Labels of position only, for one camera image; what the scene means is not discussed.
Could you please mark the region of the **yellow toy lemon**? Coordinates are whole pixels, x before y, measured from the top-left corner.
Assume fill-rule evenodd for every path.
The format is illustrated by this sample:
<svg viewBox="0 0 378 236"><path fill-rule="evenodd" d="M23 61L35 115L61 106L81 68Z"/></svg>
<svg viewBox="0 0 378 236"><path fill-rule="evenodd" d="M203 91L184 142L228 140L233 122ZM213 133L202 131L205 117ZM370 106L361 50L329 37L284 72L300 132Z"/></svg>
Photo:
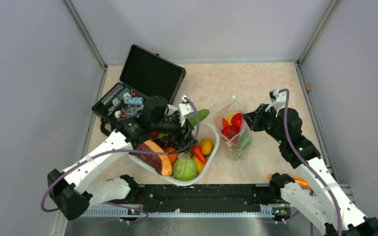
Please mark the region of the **yellow toy lemon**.
<svg viewBox="0 0 378 236"><path fill-rule="evenodd" d="M228 122L229 125L232 125L232 118L233 118L233 116L234 116L234 114L231 114L227 118L227 122Z"/></svg>

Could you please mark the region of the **small red toy tomato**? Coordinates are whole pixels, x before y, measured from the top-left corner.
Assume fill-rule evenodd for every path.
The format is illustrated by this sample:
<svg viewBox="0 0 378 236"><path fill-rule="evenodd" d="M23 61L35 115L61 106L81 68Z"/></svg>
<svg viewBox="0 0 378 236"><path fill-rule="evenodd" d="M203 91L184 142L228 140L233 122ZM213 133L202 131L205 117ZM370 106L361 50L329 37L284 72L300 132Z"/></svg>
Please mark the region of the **small red toy tomato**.
<svg viewBox="0 0 378 236"><path fill-rule="evenodd" d="M243 123L243 114L242 113L234 114L234 116L232 118L232 126L237 128L238 130L240 130L242 123Z"/></svg>

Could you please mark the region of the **green toy cucumber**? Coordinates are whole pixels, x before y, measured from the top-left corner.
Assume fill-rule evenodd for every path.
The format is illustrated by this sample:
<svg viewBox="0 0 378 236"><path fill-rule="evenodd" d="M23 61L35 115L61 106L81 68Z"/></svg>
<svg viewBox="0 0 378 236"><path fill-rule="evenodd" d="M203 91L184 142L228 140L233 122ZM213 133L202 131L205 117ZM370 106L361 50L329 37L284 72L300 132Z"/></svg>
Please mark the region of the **green toy cucumber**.
<svg viewBox="0 0 378 236"><path fill-rule="evenodd" d="M244 131L243 134L237 136L237 138L238 141L235 145L231 146L230 153L235 160L238 160L245 154L252 142L251 133L249 131Z"/></svg>
<svg viewBox="0 0 378 236"><path fill-rule="evenodd" d="M198 114L198 117L199 117L199 121L203 121L210 114L210 110L209 109L202 109L202 110L199 110L197 114ZM196 115L189 117L188 121L191 123L192 126L196 126L198 124Z"/></svg>

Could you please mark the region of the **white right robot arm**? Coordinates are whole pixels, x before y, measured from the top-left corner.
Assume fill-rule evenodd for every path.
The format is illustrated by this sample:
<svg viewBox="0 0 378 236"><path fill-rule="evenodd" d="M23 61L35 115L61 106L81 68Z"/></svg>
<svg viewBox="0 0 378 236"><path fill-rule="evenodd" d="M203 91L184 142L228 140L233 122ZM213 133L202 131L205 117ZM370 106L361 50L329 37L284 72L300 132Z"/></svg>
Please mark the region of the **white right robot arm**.
<svg viewBox="0 0 378 236"><path fill-rule="evenodd" d="M269 95L269 104L243 114L244 124L277 141L282 157L311 187L306 193L291 176L274 174L269 184L270 199L292 204L323 236L377 236L378 219L366 216L349 199L315 145L302 134L303 121L288 106L289 90L275 89Z"/></svg>

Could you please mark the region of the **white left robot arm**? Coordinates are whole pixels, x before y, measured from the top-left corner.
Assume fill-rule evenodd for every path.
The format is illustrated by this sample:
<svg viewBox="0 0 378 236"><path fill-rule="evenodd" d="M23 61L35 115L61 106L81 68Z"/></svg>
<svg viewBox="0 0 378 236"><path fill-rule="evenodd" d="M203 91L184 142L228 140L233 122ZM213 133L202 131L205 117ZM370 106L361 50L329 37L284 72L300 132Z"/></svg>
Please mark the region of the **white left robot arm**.
<svg viewBox="0 0 378 236"><path fill-rule="evenodd" d="M148 146L153 133L171 134L178 140L180 153L195 144L199 126L193 126L188 118L195 116L200 122L198 110L187 97L182 97L178 107L168 104L163 97L154 96L145 100L137 115L126 118L117 125L108 138L80 161L62 171L52 170L48 176L48 189L42 200L41 209L50 212L44 206L46 197L50 197L67 220L81 216L89 207L111 200L124 200L133 203L138 197L138 185L127 176L102 184L92 184L101 173L124 155L141 154L161 163L160 175L171 175L170 152L163 149L139 149Z"/></svg>

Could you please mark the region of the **black foam-lined case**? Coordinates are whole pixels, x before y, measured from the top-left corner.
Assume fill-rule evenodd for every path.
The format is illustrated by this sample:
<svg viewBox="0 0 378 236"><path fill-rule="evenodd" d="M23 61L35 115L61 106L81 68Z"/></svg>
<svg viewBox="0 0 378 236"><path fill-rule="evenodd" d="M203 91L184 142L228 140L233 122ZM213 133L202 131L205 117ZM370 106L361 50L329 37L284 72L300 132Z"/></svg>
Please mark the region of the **black foam-lined case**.
<svg viewBox="0 0 378 236"><path fill-rule="evenodd" d="M92 106L101 119L101 132L109 136L124 119L137 116L150 97L160 96L173 104L185 76L183 67L132 45L120 81Z"/></svg>

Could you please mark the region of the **purple toy grapes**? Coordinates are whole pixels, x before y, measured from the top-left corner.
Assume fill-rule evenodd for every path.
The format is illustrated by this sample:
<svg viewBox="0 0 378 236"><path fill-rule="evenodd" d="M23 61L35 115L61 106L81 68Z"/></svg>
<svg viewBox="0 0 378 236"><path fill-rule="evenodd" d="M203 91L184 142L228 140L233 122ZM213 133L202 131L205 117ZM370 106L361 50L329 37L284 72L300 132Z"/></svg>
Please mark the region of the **purple toy grapes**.
<svg viewBox="0 0 378 236"><path fill-rule="evenodd" d="M174 148L177 149L177 143L170 136L163 136L159 139L155 139L154 142L159 145L162 149Z"/></svg>

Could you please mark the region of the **large green toy cabbage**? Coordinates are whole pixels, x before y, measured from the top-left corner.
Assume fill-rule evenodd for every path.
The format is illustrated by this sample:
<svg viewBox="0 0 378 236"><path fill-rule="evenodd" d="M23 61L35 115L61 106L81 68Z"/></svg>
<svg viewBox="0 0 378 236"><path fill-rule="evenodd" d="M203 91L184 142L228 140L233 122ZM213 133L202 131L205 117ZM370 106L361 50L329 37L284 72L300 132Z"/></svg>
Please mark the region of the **large green toy cabbage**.
<svg viewBox="0 0 378 236"><path fill-rule="evenodd" d="M198 176L197 164L190 158L179 158L172 166L172 176L180 181L190 181Z"/></svg>

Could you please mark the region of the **white plastic basket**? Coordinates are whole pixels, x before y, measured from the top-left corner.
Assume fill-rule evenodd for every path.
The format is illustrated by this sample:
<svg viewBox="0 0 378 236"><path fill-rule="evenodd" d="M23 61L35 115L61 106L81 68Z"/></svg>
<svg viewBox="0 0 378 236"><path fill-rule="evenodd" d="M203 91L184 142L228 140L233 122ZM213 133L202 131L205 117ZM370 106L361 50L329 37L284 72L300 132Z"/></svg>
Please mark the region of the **white plastic basket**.
<svg viewBox="0 0 378 236"><path fill-rule="evenodd" d="M170 166L166 167L166 174L161 175L156 171L154 167L146 163L140 157L135 155L130 155L131 160L142 168L148 170L154 175L164 179L165 181L177 185L177 186L189 186L197 183L202 179L204 174L207 172L208 168L212 164L212 160L217 154L218 147L220 144L220 137L214 126L208 121L202 121L200 123L200 130L197 136L200 141L200 146L207 144L205 140L210 141L210 152L205 155L206 163L201 163L195 153L192 151L181 152L175 154L175 162L171 163Z"/></svg>

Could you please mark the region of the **clear zip top bag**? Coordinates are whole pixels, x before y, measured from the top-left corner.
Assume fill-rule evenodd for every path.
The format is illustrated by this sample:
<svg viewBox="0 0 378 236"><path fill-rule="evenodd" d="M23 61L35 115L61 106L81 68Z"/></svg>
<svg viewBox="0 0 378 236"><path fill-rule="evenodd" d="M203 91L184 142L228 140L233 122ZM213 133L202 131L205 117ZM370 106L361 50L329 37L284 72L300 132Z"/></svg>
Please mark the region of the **clear zip top bag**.
<svg viewBox="0 0 378 236"><path fill-rule="evenodd" d="M243 119L247 106L239 102L236 96L219 109L213 118L223 146L234 160L245 156L252 143L251 131Z"/></svg>

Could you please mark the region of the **orange toy carrot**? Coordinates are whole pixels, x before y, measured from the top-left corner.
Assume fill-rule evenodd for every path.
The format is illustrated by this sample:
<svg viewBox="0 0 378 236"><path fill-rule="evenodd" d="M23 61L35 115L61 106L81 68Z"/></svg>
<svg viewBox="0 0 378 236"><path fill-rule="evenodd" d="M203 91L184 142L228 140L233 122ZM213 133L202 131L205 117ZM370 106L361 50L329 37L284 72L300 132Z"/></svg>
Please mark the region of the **orange toy carrot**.
<svg viewBox="0 0 378 236"><path fill-rule="evenodd" d="M222 125L223 125L223 128L226 128L229 126L229 123L225 118L222 118Z"/></svg>

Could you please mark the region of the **red toy chili pepper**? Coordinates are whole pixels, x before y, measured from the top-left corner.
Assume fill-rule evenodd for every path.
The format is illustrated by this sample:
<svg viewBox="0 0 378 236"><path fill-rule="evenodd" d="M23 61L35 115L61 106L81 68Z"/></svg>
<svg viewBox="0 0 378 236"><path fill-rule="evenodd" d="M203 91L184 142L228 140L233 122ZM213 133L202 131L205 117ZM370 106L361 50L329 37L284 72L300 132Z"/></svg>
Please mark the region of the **red toy chili pepper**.
<svg viewBox="0 0 378 236"><path fill-rule="evenodd" d="M207 163L207 159L206 159L205 155L203 154L200 145L193 146L191 148L191 151L193 152L193 154L198 158L198 160L202 164L205 165Z"/></svg>

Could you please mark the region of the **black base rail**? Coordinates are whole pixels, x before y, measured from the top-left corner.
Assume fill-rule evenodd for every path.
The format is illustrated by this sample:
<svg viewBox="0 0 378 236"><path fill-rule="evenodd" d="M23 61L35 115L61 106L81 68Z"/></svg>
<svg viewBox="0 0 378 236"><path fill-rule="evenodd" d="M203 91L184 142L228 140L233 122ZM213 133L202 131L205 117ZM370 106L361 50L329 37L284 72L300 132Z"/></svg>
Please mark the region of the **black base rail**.
<svg viewBox="0 0 378 236"><path fill-rule="evenodd" d="M275 198L268 184L146 184L123 200L112 204L137 206L148 213L263 213L269 217L289 217L290 205Z"/></svg>

